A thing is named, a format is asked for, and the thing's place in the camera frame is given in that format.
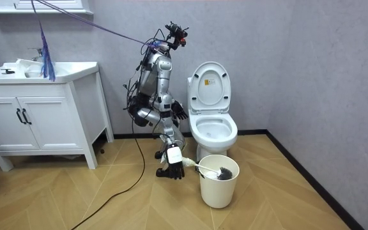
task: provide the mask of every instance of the trash bin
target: trash bin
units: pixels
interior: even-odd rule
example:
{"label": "trash bin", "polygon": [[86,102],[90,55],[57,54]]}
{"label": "trash bin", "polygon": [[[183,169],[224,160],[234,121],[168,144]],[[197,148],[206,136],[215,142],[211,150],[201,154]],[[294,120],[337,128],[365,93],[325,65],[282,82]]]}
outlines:
{"label": "trash bin", "polygon": [[208,170],[199,168],[201,197],[204,202],[212,208],[225,208],[233,198],[236,179],[240,173],[238,164],[224,155],[209,155],[204,157],[199,162],[199,165],[214,170],[225,167],[233,173],[233,177],[230,180],[211,179],[204,175]]}

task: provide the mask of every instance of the white toilet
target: white toilet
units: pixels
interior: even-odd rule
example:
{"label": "white toilet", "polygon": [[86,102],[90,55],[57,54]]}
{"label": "white toilet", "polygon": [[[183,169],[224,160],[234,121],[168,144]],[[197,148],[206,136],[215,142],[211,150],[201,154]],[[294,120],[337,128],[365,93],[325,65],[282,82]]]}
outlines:
{"label": "white toilet", "polygon": [[188,116],[191,133],[198,143],[197,160],[211,154],[227,155],[238,128],[228,114],[231,81],[225,68],[209,61],[188,78]]}

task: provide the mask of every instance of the gray wall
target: gray wall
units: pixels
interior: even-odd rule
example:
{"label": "gray wall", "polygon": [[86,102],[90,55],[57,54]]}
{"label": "gray wall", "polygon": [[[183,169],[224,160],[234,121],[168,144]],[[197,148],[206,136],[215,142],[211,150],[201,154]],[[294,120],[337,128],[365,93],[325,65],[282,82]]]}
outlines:
{"label": "gray wall", "polygon": [[297,0],[269,130],[368,229],[368,1]]}
{"label": "gray wall", "polygon": [[[240,130],[266,128],[277,68],[294,0],[290,1],[90,1],[95,23],[147,40],[173,20],[189,26],[188,45],[172,52],[171,91],[187,108],[187,77],[205,61],[229,72],[230,114]],[[140,45],[93,29],[65,15],[41,15],[55,61],[98,61],[115,134],[130,133],[123,83],[142,59]],[[34,15],[0,15],[0,66],[35,56],[40,47]],[[150,132],[151,129],[138,129]],[[187,122],[183,131],[189,131]]]}

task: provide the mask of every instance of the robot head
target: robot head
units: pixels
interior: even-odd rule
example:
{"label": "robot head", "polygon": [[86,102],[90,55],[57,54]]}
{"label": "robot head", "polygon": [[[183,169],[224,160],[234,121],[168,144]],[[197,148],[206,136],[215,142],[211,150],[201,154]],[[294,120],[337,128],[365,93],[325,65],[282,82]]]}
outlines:
{"label": "robot head", "polygon": [[170,34],[167,36],[167,40],[170,38],[174,38],[174,42],[170,44],[170,48],[176,50],[180,45],[184,47],[187,44],[187,41],[185,41],[185,37],[188,36],[188,33],[186,32],[186,30],[188,30],[188,27],[186,29],[182,29],[180,25],[177,25],[173,22],[165,25],[165,27],[170,31]]}

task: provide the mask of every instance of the toilet base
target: toilet base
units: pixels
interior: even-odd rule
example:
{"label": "toilet base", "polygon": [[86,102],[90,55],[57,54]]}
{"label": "toilet base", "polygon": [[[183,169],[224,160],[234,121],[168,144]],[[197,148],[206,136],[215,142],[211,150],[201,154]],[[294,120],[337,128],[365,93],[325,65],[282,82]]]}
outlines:
{"label": "toilet base", "polygon": [[222,151],[219,153],[210,153],[200,145],[197,146],[197,161],[199,162],[202,158],[209,156],[209,155],[227,155],[227,151]]}

